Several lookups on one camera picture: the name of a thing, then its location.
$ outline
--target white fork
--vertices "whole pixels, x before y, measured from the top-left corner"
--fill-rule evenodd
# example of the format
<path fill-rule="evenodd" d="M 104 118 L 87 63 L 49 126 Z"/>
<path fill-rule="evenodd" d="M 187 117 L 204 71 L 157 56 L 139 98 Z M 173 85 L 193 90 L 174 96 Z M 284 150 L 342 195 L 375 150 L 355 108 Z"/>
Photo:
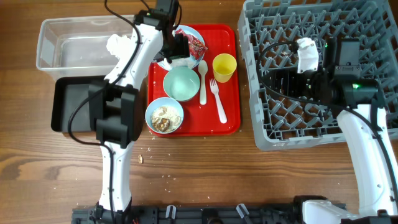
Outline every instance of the white fork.
<path fill-rule="evenodd" d="M 220 117 L 220 121 L 225 124 L 226 123 L 226 115 L 224 112 L 223 105 L 221 104 L 220 97 L 218 96 L 218 86 L 217 82 L 214 78 L 210 79 L 210 90 L 216 97 L 216 102 L 217 102 L 217 110 L 218 110 L 218 116 Z"/>

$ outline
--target red tray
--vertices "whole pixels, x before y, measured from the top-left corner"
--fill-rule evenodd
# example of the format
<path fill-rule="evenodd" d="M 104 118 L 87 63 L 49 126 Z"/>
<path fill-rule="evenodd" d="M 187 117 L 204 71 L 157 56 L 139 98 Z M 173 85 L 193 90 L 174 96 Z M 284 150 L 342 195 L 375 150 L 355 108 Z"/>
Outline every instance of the red tray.
<path fill-rule="evenodd" d="M 218 117 L 214 94 L 210 90 L 209 80 L 214 78 L 213 59 L 222 53 L 231 54 L 236 58 L 235 35 L 233 30 L 223 24 L 187 25 L 197 30 L 205 40 L 208 50 L 204 61 L 207 62 L 206 96 L 207 104 L 199 103 L 199 92 L 188 102 L 180 102 L 184 110 L 184 119 L 181 127 L 168 136 L 208 136 L 232 134 L 241 125 L 241 111 L 239 102 L 238 73 L 234 72 L 226 83 L 217 83 L 220 89 L 219 96 L 223 104 L 227 123 L 221 124 Z M 148 104 L 160 98 L 167 97 L 163 90 L 163 79 L 167 71 L 153 64 L 148 73 Z"/>

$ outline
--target wood grain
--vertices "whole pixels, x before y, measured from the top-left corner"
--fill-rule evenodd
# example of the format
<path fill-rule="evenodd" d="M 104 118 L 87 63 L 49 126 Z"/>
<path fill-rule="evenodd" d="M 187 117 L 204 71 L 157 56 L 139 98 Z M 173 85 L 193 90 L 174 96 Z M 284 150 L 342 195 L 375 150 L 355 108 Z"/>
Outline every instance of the wood grain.
<path fill-rule="evenodd" d="M 44 19 L 108 13 L 97 0 L 29 2 L 0 3 L 0 223 L 69 223 L 73 208 L 99 199 L 101 153 L 51 130 L 54 81 L 35 67 L 37 38 Z M 236 30 L 242 5 L 242 1 L 183 0 L 182 23 L 224 23 Z M 138 1 L 110 6 L 121 14 L 143 8 Z M 317 194 L 358 211 L 358 188 L 346 143 L 276 152 L 257 149 L 240 50 L 238 55 L 240 131 L 152 140 L 145 127 L 131 160 L 133 204 L 260 204 Z M 79 138 L 95 137 L 87 133 Z M 143 164 L 138 163 L 139 154 Z"/>

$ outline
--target white spoon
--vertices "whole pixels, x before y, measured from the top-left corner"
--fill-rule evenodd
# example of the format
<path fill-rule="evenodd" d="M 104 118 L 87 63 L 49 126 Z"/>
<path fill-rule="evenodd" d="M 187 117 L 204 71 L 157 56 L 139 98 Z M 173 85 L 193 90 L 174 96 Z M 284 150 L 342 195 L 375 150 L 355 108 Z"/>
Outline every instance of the white spoon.
<path fill-rule="evenodd" d="M 206 99 L 206 81 L 205 81 L 205 75 L 207 73 L 207 63 L 204 60 L 201 60 L 199 62 L 198 66 L 199 73 L 201 75 L 201 81 L 200 81 L 200 104 L 205 105 L 207 102 Z"/>

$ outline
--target gray dish rack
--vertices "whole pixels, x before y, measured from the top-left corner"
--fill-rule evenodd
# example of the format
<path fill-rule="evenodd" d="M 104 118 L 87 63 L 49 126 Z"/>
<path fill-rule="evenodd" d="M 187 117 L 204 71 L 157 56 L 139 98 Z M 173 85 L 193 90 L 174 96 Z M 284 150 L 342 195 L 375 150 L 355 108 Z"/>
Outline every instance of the gray dish rack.
<path fill-rule="evenodd" d="M 271 98 L 259 83 L 256 62 L 270 44 L 310 37 L 320 63 L 325 40 L 357 38 L 361 42 L 361 78 L 374 78 L 387 103 L 391 139 L 398 138 L 398 29 L 387 0 L 248 0 L 238 21 L 246 63 L 250 112 L 256 146 L 263 151 L 312 147 L 345 141 L 325 107 Z M 262 59 L 262 73 L 297 66 L 288 47 Z"/>

